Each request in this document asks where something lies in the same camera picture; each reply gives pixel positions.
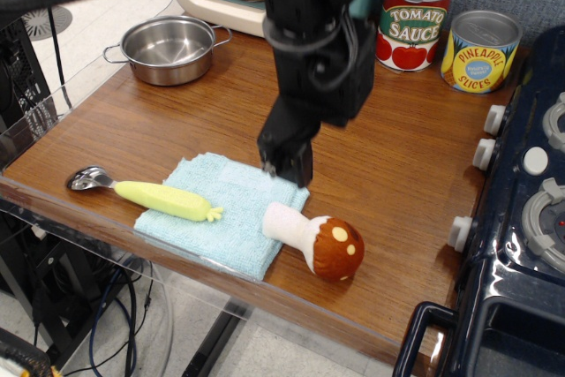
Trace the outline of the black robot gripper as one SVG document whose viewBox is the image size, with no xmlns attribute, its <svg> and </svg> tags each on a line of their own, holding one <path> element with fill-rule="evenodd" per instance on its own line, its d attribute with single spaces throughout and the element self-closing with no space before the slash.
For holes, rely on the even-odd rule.
<svg viewBox="0 0 565 377">
<path fill-rule="evenodd" d="M 373 89 L 376 29 L 342 17 L 336 28 L 300 38 L 263 24 L 273 48 L 279 95 L 258 137 L 261 168 L 299 188 L 313 179 L 310 141 L 323 123 L 344 127 Z"/>
</svg>

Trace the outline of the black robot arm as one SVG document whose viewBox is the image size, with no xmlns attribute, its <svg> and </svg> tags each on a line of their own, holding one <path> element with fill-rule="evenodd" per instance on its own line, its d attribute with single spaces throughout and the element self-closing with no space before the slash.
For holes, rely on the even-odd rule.
<svg viewBox="0 0 565 377">
<path fill-rule="evenodd" d="M 346 126 L 373 90 L 376 29 L 350 15 L 353 0 L 264 1 L 279 95 L 257 138 L 261 167 L 303 188 L 321 125 Z"/>
</svg>

